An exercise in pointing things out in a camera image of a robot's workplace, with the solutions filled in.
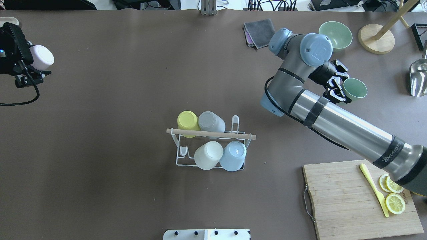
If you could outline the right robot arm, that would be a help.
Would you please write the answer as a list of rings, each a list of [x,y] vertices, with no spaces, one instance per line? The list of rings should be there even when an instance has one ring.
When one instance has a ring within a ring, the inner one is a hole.
[[[281,28],[269,50],[283,59],[265,83],[261,105],[281,117],[288,115],[309,129],[365,157],[392,181],[413,193],[427,193],[426,147],[410,145],[303,87],[316,68],[329,61],[333,47],[322,34],[294,34]]]

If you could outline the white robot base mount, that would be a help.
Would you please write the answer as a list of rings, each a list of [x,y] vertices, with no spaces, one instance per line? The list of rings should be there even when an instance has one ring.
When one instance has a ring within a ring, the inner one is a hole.
[[[163,240],[250,240],[249,229],[180,229],[167,230]]]

